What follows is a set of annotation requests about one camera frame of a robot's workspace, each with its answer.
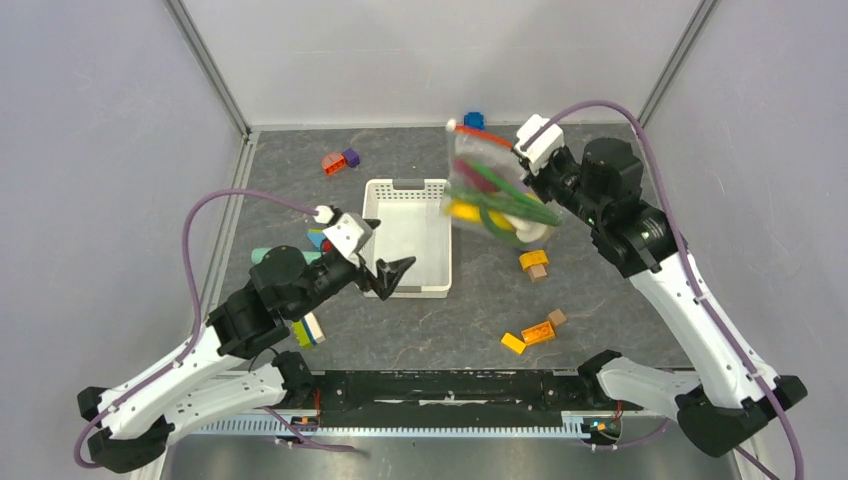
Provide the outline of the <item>dark green cucumber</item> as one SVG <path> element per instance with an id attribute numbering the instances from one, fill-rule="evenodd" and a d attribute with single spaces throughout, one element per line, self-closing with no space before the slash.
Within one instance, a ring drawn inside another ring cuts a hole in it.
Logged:
<path id="1" fill-rule="evenodd" d="M 479 174 L 481 174 L 484 178 L 491 181 L 493 184 L 495 184 L 499 188 L 499 190 L 497 192 L 494 192 L 494 194 L 513 195 L 513 196 L 518 196 L 519 194 L 521 194 L 521 195 L 527 196 L 525 193 L 521 192 L 517 187 L 515 187 L 508 180 L 504 179 L 502 176 L 500 176 L 499 174 L 497 174 L 493 170 L 487 168 L 483 164 L 472 162 L 470 164 L 470 166 L 475 171 L 477 171 Z"/>

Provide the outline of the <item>green chili pepper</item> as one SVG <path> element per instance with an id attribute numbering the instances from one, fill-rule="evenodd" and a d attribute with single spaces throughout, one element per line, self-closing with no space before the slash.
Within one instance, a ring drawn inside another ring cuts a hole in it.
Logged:
<path id="1" fill-rule="evenodd" d="M 546 206 L 521 194 L 518 196 L 501 195 L 455 187 L 449 187 L 446 190 L 446 194 L 451 198 L 485 207 L 489 210 L 499 211 L 502 214 L 515 216 L 520 219 L 554 227 L 562 223 L 560 217 Z"/>

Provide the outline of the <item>clear zip top bag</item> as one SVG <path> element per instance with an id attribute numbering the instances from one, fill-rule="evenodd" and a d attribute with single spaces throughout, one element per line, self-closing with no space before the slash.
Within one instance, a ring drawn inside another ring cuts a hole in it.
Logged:
<path id="1" fill-rule="evenodd" d="M 449 173 L 441 208 L 454 225 L 521 250 L 538 248 L 562 225 L 562 216 L 524 185 L 507 140 L 455 119 L 445 132 Z"/>

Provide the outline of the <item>white garlic bulb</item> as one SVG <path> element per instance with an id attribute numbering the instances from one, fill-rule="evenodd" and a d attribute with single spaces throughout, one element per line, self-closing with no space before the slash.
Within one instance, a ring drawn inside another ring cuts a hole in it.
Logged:
<path id="1" fill-rule="evenodd" d="M 505 218 L 514 227 L 515 236 L 522 244 L 543 242 L 551 233 L 551 227 L 543 223 L 511 215 L 506 215 Z"/>

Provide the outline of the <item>red sweet potato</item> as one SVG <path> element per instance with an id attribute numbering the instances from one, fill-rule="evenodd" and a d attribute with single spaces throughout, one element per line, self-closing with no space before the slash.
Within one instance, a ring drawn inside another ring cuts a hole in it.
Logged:
<path id="1" fill-rule="evenodd" d="M 461 177 L 462 181 L 467 186 L 478 191 L 483 193 L 494 193 L 499 190 L 495 184 L 475 171 L 464 159 L 457 158 L 454 161 L 454 171 Z"/>

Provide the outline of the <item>yellow banana bunch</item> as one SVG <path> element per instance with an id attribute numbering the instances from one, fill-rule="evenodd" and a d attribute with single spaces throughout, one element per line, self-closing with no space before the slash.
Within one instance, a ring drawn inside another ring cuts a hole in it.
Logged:
<path id="1" fill-rule="evenodd" d="M 451 201 L 446 207 L 446 213 L 455 220 L 464 221 L 474 225 L 483 225 L 480 208 L 477 205 Z M 488 211 L 491 222 L 500 230 L 514 232 L 515 227 L 499 211 Z"/>

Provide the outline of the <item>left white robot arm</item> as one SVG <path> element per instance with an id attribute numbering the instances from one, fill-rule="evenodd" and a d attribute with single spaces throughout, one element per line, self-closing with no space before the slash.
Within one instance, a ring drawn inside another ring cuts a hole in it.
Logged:
<path id="1" fill-rule="evenodd" d="M 313 376 L 303 357 L 278 353 L 267 365 L 233 381 L 207 386 L 221 372 L 252 360 L 286 338 L 289 323 L 306 319 L 350 284 L 389 298 L 416 259 L 368 261 L 362 251 L 380 222 L 322 206 L 325 247 L 307 261 L 293 246 L 270 249 L 252 266 L 244 287 L 196 321 L 174 351 L 133 379 L 106 389 L 90 386 L 77 396 L 86 431 L 86 468 L 128 473 L 159 458 L 186 434 L 227 416 L 286 403 L 306 405 Z"/>

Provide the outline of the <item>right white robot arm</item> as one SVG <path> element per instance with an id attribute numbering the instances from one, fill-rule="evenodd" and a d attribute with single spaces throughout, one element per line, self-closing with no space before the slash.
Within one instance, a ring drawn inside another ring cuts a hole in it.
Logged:
<path id="1" fill-rule="evenodd" d="M 603 351 L 579 367 L 585 405 L 616 400 L 661 414 L 720 457 L 806 396 L 803 382 L 763 361 L 711 296 L 668 209 L 644 200 L 644 165 L 628 142 L 599 138 L 576 159 L 562 129 L 533 115 L 513 150 L 524 183 L 589 226 L 598 253 L 654 307 L 693 366 L 672 373 Z"/>

